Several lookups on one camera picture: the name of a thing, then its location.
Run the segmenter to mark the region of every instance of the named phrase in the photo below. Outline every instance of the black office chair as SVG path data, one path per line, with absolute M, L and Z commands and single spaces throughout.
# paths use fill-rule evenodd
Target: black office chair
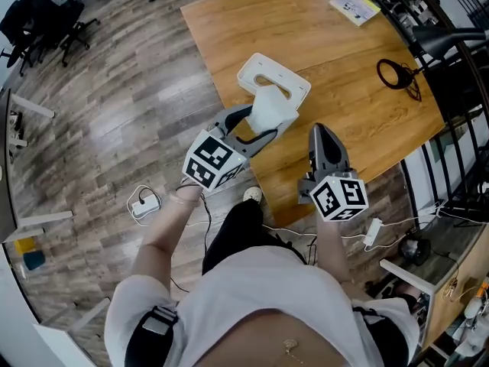
M 31 54 L 38 46 L 40 38 L 33 29 L 31 2 L 32 0 L 16 0 L 0 22 L 0 31 L 14 47 L 11 53 L 2 50 L 0 57 L 8 57 L 7 68 L 12 67 L 19 58 L 22 58 L 21 76 L 24 75 L 26 63 L 32 67 Z
M 92 23 L 100 24 L 98 19 L 92 19 L 88 23 L 78 21 L 85 5 L 77 0 L 66 0 L 66 3 L 58 5 L 51 0 L 32 0 L 34 28 L 36 32 L 44 34 L 40 45 L 38 60 L 42 62 L 42 53 L 46 48 L 60 46 L 64 50 L 61 60 L 64 67 L 68 66 L 66 57 L 71 45 L 78 41 L 90 48 L 79 35 Z

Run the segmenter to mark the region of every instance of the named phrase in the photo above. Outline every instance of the black pants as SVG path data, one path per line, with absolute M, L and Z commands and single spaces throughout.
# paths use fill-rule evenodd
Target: black pants
M 221 229 L 207 250 L 202 263 L 202 274 L 207 273 L 219 262 L 235 253 L 253 246 L 281 246 L 294 252 L 305 264 L 304 257 L 280 238 L 267 234 L 262 229 L 263 212 L 252 199 L 236 205 L 226 216 Z

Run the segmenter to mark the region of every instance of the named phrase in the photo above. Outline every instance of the book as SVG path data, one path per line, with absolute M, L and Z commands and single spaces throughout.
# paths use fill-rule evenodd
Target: book
M 357 26 L 373 18 L 381 10 L 370 0 L 330 0 L 329 4 Z

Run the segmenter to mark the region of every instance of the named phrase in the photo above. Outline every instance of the white t-shirt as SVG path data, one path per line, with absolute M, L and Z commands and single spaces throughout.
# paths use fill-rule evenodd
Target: white t-shirt
M 275 309 L 304 322 L 324 337 L 353 366 L 382 366 L 381 355 L 360 313 L 374 309 L 390 318 L 416 350 L 419 327 L 400 298 L 351 301 L 326 271 L 304 265 L 290 250 L 253 247 L 227 257 L 200 279 L 180 303 L 156 279 L 134 275 L 121 282 L 105 322 L 105 346 L 114 367 L 123 367 L 129 339 L 141 318 L 154 306 L 176 310 L 165 367 L 192 367 L 236 323 L 249 314 Z

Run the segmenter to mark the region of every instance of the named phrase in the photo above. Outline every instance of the gray wood plank floor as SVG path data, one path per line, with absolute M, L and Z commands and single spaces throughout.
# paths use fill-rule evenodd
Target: gray wood plank floor
M 90 50 L 79 45 L 70 65 L 60 64 L 52 51 L 42 64 L 7 86 L 18 95 L 56 112 L 53 120 L 26 112 L 29 146 L 14 150 L 12 180 L 15 203 L 22 216 L 71 209 L 72 219 L 45 226 L 37 238 L 46 263 L 21 276 L 23 265 L 13 244 L 7 244 L 21 286 L 41 319 L 75 300 L 88 310 L 104 296 L 111 297 L 128 276 L 144 229 L 126 210 L 126 200 L 138 184 L 160 195 L 176 186 L 187 148 L 222 108 L 199 51 L 180 13 L 196 0 L 86 0 L 83 18 L 102 24 L 87 32 Z M 243 192 L 257 182 L 250 170 L 208 196 L 213 224 L 209 241 Z M 367 218 L 385 222 L 411 215 L 405 181 L 399 166 L 368 184 L 370 209 L 343 224 L 344 235 L 365 232 Z M 266 203 L 266 223 L 273 225 Z M 206 220 L 202 207 L 189 224 Z M 292 227 L 302 232 L 313 218 Z M 410 222 L 383 229 L 377 243 L 392 242 Z M 188 227 L 173 257 L 173 278 L 186 289 L 199 280 L 206 224 Z M 312 237 L 280 232 L 307 255 Z M 345 242 L 355 280 L 383 277 L 378 260 L 392 249 L 363 251 L 361 239 Z M 172 287 L 176 299 L 184 293 Z M 57 323 L 67 326 L 76 317 Z M 104 316 L 78 333 L 97 365 L 109 365 L 103 339 Z

